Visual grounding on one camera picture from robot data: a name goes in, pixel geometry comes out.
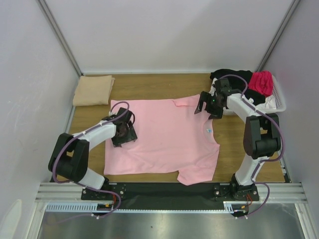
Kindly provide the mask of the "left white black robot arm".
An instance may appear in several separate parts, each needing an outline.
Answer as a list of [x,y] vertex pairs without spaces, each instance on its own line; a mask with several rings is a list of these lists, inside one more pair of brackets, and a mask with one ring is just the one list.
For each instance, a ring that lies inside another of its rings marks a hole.
[[62,133],[48,164],[53,181],[59,184],[73,182],[92,191],[98,199],[112,194],[114,200],[120,201],[121,195],[111,191],[109,179],[89,168],[89,153],[107,140],[113,148],[136,141],[135,119],[128,108],[119,108],[116,114],[103,118],[89,129],[75,134]]

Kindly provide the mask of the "pink t shirt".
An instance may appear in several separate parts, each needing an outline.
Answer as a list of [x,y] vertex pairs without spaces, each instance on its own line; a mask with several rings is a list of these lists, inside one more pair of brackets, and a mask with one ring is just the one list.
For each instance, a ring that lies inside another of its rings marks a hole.
[[194,111],[199,95],[179,99],[129,100],[136,141],[105,144],[106,175],[178,172],[184,185],[213,178],[220,145],[209,114]]

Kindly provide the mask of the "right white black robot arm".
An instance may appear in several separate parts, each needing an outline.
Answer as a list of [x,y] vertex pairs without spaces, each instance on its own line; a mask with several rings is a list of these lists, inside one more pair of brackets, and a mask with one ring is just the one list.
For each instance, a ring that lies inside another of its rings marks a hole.
[[227,76],[212,85],[214,93],[201,92],[195,114],[205,110],[210,119],[220,119],[224,108],[233,111],[245,124],[243,147],[245,156],[240,168],[233,174],[226,197],[235,201],[259,199],[255,181],[265,162],[272,162],[272,156],[284,150],[284,140],[276,113],[266,113],[249,102],[244,92],[233,89]]

